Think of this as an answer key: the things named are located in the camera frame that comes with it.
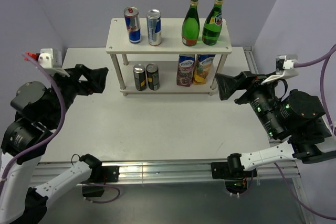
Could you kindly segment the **black can with yellow label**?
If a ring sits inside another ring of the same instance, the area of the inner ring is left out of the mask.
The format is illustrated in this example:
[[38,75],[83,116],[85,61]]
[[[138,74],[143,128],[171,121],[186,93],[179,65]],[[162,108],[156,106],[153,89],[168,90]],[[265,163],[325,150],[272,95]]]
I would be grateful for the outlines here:
[[133,66],[133,76],[135,87],[138,91],[143,91],[146,89],[146,72],[145,66],[142,64],[135,64]]

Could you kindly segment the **green bottle with yellow label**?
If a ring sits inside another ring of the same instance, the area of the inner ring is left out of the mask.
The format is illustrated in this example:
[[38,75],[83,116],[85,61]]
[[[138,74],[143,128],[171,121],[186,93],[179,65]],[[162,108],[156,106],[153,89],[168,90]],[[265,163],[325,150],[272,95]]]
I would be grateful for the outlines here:
[[209,13],[203,26],[202,41],[204,44],[212,46],[218,41],[221,34],[223,19],[222,5],[224,0],[215,0],[214,6]]

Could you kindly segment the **green bottle with red label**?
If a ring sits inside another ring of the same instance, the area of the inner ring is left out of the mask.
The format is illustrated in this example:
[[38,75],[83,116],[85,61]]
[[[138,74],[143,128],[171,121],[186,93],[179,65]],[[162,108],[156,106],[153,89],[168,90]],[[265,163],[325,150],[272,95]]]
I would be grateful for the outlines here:
[[190,7],[182,25],[182,43],[186,46],[194,46],[200,33],[200,21],[198,17],[198,0],[190,0]]

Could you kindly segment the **small red-top silver can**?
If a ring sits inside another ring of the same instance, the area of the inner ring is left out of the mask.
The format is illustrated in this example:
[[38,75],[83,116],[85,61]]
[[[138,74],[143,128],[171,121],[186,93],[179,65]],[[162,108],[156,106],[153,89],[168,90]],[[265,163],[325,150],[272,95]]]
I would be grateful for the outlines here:
[[124,9],[124,20],[128,32],[129,41],[133,44],[141,42],[141,26],[139,11],[135,7]]

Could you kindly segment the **blue silver energy drink can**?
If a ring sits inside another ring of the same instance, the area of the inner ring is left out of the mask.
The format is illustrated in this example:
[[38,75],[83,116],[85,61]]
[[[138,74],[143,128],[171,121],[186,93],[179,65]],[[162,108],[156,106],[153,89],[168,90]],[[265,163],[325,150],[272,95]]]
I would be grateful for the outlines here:
[[161,13],[158,9],[152,9],[146,16],[148,41],[151,46],[158,46],[161,43]]

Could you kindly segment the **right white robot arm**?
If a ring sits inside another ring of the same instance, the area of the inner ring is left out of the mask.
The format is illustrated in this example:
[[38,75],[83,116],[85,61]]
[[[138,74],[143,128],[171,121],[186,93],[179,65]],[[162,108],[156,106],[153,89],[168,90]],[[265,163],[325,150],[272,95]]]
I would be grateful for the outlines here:
[[285,79],[272,79],[271,74],[243,71],[233,77],[217,73],[215,80],[222,101],[243,90],[234,102],[249,104],[267,135],[282,141],[261,151],[230,154],[222,167],[212,164],[214,172],[221,172],[223,179],[252,177],[257,167],[278,161],[298,159],[313,164],[335,158],[335,151],[323,152],[318,148],[331,133],[323,122],[325,110],[317,96],[293,89],[286,98],[279,98],[275,93],[277,84],[282,82],[285,88],[288,84]]

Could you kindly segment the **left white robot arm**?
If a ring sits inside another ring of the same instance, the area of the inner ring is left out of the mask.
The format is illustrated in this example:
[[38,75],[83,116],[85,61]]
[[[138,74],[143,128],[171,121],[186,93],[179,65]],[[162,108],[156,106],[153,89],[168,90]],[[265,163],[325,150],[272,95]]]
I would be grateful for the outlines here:
[[1,223],[38,223],[60,196],[77,184],[96,182],[102,163],[86,154],[61,175],[37,187],[30,180],[48,143],[59,133],[69,107],[78,95],[102,93],[108,68],[77,64],[52,75],[50,88],[33,81],[22,85],[11,101],[15,121],[1,144]]

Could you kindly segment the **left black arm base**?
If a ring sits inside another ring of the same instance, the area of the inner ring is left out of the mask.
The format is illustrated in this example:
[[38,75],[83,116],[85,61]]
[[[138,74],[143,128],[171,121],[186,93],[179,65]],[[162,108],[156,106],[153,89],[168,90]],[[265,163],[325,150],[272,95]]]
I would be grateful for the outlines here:
[[[88,163],[89,166],[92,168],[92,173],[88,179],[88,183],[91,183],[91,184],[102,183],[103,185],[107,185],[107,183],[116,183],[118,181],[119,174],[120,174],[119,166],[117,165],[103,166],[102,161],[92,156],[91,154],[85,154],[82,156],[80,156],[79,154],[73,154],[71,157],[72,165],[74,164],[73,158],[75,156],[79,158],[78,161]],[[96,204],[105,204],[108,202],[112,202],[116,200],[121,194],[121,191],[117,188],[116,189],[117,195],[111,200],[98,201],[98,200],[93,199],[93,198],[101,197],[104,191],[105,191],[105,187],[101,187],[101,186],[89,186],[89,185],[82,186],[82,195],[84,197],[84,200],[87,200],[87,201],[90,201]]]

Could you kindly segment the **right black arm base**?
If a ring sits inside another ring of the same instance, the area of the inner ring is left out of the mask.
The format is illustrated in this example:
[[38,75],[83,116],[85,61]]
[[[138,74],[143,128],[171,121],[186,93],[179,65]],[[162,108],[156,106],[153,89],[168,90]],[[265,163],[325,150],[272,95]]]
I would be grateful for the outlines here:
[[247,192],[253,179],[258,176],[257,170],[231,172],[228,162],[211,162],[212,179],[221,179],[230,197],[240,198]]

